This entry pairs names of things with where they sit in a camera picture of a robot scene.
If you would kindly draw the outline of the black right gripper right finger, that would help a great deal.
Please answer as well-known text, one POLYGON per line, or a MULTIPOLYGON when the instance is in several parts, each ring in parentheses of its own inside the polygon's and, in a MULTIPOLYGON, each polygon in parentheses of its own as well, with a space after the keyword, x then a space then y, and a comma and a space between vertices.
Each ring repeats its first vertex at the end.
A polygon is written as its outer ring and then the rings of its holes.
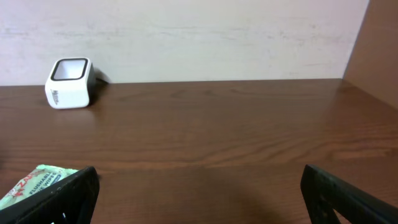
POLYGON ((312 224, 397 223, 397 208, 311 164, 303 170, 300 189, 312 224))

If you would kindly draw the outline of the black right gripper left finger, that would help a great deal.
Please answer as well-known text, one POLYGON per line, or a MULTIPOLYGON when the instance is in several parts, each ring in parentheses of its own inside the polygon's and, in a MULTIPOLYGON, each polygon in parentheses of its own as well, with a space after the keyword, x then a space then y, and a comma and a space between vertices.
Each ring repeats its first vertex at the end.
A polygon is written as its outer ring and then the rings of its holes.
POLYGON ((100 190, 94 167, 86 167, 1 210, 1 223, 90 224, 100 190))

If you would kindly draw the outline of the mint green wipes pack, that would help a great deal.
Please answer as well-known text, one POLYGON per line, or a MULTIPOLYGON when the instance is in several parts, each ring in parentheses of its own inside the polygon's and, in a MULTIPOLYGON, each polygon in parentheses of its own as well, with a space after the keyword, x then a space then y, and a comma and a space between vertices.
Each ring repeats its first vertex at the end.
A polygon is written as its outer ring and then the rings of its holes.
POLYGON ((1 210, 20 202, 37 192, 76 173, 76 169, 67 169, 50 165, 38 165, 30 174, 22 178, 1 199, 1 210))

